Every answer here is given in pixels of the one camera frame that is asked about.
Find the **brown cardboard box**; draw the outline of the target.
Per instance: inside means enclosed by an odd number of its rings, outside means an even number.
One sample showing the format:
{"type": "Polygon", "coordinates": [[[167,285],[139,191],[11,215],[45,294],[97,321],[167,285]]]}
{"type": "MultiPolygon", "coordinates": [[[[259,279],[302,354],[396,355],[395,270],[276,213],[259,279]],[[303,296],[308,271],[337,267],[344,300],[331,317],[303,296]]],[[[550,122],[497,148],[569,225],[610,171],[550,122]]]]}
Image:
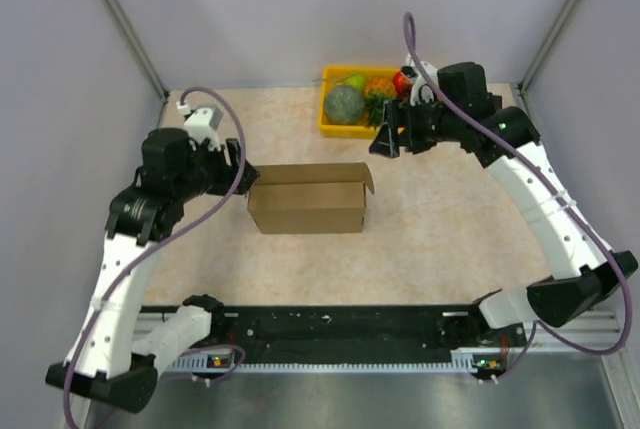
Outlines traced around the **brown cardboard box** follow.
{"type": "Polygon", "coordinates": [[[268,235],[353,234],[364,228],[375,192],[364,162],[263,165],[247,209],[268,235]]]}

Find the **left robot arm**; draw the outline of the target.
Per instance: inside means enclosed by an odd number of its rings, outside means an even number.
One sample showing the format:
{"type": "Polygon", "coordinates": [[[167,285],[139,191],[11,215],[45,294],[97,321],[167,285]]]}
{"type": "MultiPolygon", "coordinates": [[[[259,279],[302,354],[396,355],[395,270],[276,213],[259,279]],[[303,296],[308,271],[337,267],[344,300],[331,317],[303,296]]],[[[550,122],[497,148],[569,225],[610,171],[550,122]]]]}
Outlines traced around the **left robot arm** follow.
{"type": "Polygon", "coordinates": [[[198,296],[142,339],[134,329],[161,251],[211,217],[206,212],[182,229],[176,226],[187,202],[216,195],[220,209],[231,196],[248,192],[258,177],[246,160],[242,135],[214,148],[186,130],[156,129],[141,145],[142,163],[133,183],[109,207],[103,259],[82,329],[65,360],[52,364],[45,381],[72,396],[130,413],[150,401],[160,376],[190,347],[216,345],[226,336],[214,302],[198,296]]]}

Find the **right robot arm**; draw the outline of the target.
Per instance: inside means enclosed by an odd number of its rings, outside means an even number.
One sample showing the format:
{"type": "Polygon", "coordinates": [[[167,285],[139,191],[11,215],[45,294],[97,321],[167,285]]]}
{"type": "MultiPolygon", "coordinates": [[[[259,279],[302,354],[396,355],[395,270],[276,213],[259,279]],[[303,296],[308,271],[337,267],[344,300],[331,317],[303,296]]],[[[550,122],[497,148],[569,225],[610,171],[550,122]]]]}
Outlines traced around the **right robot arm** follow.
{"type": "Polygon", "coordinates": [[[484,69],[464,62],[437,70],[408,61],[408,88],[384,104],[369,151],[397,158],[442,142],[457,142],[510,194],[538,240],[549,277],[525,288],[499,290],[474,301],[466,329],[487,345],[504,327],[542,322],[560,328],[614,293],[638,268],[629,251],[616,252],[589,229],[557,178],[540,134],[515,106],[488,91],[484,69]]]}

